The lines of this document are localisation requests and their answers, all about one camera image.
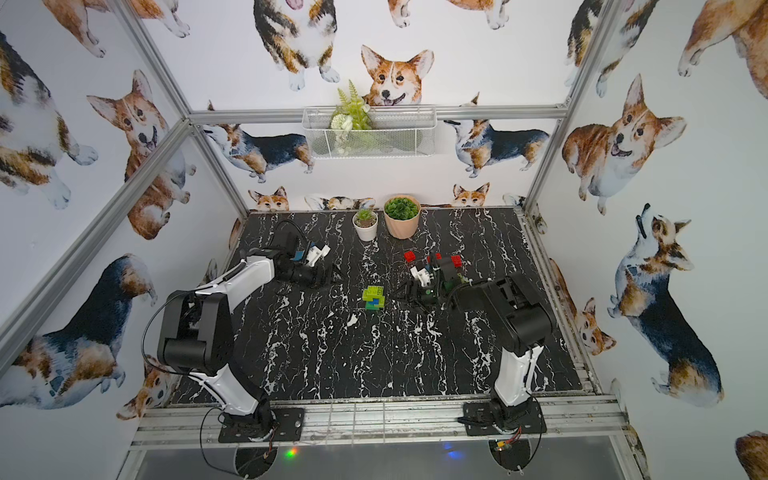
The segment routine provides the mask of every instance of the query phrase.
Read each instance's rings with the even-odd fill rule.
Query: white wall
[[[768,230],[763,146],[768,100],[755,88],[733,40],[707,49],[689,78],[677,63],[703,0],[659,2],[637,45],[608,81],[605,98],[592,79],[571,128],[612,125],[635,76],[643,78],[647,106],[659,117],[681,116],[687,129],[656,149],[640,173],[607,202],[579,200],[579,179],[558,156],[539,198],[549,232],[544,243],[568,282],[577,308],[597,301],[600,328],[617,345],[593,358],[607,389],[621,383],[630,420],[644,444],[653,478],[747,478],[736,438],[766,431],[763,255]],[[768,52],[760,54],[765,58]],[[614,273],[637,239],[635,215],[645,203],[671,219],[692,222],[677,237],[695,269],[674,270],[669,290],[685,320],[717,362],[725,398],[699,408],[660,394],[667,364],[624,317],[609,317]]]

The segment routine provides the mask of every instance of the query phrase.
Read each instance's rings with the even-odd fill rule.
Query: pink pot
[[[387,205],[390,200],[401,197],[407,198],[416,204],[416,206],[419,208],[419,212],[415,217],[409,218],[408,220],[395,220],[394,218],[391,218],[389,215],[387,215],[386,211],[384,211],[384,221],[386,222],[387,229],[393,237],[404,240],[406,238],[412,237],[413,234],[416,233],[416,229],[419,228],[419,217],[422,216],[422,205],[418,200],[416,200],[414,197],[411,197],[410,195],[395,195],[394,197],[387,200],[384,204]]]

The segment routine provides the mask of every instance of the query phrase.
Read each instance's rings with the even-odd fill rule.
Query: metal ledge
[[[381,107],[387,112],[415,113],[417,105]],[[530,118],[565,118],[568,109],[560,105],[435,107],[438,120],[514,120]],[[189,114],[194,125],[215,124],[298,124],[303,108],[279,110],[217,110],[193,111]]]
[[[152,155],[120,187],[106,207],[101,209],[101,212],[48,271],[43,280],[0,326],[0,376],[45,323],[83,270],[123,222],[128,211],[138,202],[154,178],[163,171],[165,164],[181,147],[191,131],[192,127],[186,121],[178,121],[171,128]]]

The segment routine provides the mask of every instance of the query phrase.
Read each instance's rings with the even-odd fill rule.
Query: potted plant
[[[395,195],[384,204],[384,221],[393,237],[410,238],[419,227],[422,205],[410,195]]]
[[[352,217],[352,224],[357,230],[357,236],[363,242],[369,242],[376,238],[376,230],[379,226],[379,216],[371,210],[364,208]]]

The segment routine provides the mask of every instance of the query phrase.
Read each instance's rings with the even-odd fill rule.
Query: orange and white corgi
[[[376,200],[372,198],[323,198],[307,195],[304,197],[304,201],[310,207],[310,210],[371,210],[376,206]]]
[[[256,0],[256,30],[278,70],[288,71],[291,90],[304,88],[304,70],[318,67],[323,80],[341,77],[331,68],[336,37],[333,0]]]
[[[690,75],[701,54],[728,37],[746,59],[757,90],[768,98],[768,2],[766,0],[707,0],[690,31],[677,71]]]
[[[98,46],[98,38],[88,27],[88,8],[96,12],[109,12],[106,0],[43,0],[43,4],[90,53],[99,58],[104,57],[106,52]],[[184,38],[190,34],[189,25],[176,15],[179,0],[131,0],[131,4],[139,17],[160,20],[177,37]]]
[[[690,220],[673,222],[654,214],[650,204],[635,220],[637,242],[616,269],[616,295],[608,314],[627,317],[669,364],[669,372],[662,374],[666,384],[651,379],[659,393],[694,406],[714,406],[725,395],[720,371],[669,292],[673,270],[694,268],[677,242]]]
[[[554,281],[556,282],[554,289],[558,293],[558,298],[571,313],[574,325],[578,328],[579,338],[584,346],[587,347],[589,353],[595,356],[614,348],[616,340],[600,330],[598,321],[595,319],[594,297],[590,298],[587,301],[587,305],[584,306],[584,310],[579,312],[571,298],[571,294],[568,292],[568,285],[565,283],[560,267],[553,259],[549,259],[549,264],[554,272]]]
[[[125,181],[128,181],[168,132],[163,115],[152,103],[149,81],[141,70],[136,70],[131,93],[117,100],[88,95],[88,101],[104,119],[125,132],[131,146],[125,168]],[[180,151],[168,161],[165,171],[154,179],[128,212],[128,219],[136,233],[147,240],[157,236],[170,220],[168,209],[174,200],[182,204],[190,201],[190,193],[182,189],[187,175],[194,175],[196,170],[194,165],[187,165]]]
[[[392,61],[363,45],[361,55],[373,79],[371,91],[363,97],[368,105],[388,107],[422,103],[422,80],[435,63],[432,50],[424,50],[408,61]]]
[[[568,170],[581,178],[579,198],[587,200],[587,191],[599,197],[598,210],[605,215],[606,200],[634,178],[655,149],[680,138],[686,126],[682,117],[658,118],[650,111],[638,75],[627,93],[621,118],[612,127],[576,128],[563,145]]]
[[[75,141],[51,91],[1,31],[0,80],[0,183],[18,195],[35,185],[55,209],[66,208],[71,191],[54,167],[65,154],[90,165],[98,153]]]
[[[482,207],[485,205],[485,197],[488,195],[488,191],[491,190],[491,184],[487,183],[477,190],[465,190],[464,187],[459,184],[453,186],[454,199],[450,204],[443,205],[424,205],[422,207]]]
[[[410,24],[408,3],[411,0],[388,0],[389,13],[392,14],[392,20],[400,28],[407,27]],[[488,26],[497,30],[504,26],[509,20],[509,15],[504,11],[505,5],[509,0],[449,0],[453,5],[465,10],[477,10],[485,12],[485,18],[488,20]]]
[[[274,194],[262,195],[259,192],[248,190],[248,194],[254,201],[256,201],[256,208],[251,211],[255,212],[287,212],[290,211],[288,207],[288,194],[283,187],[275,190]]]

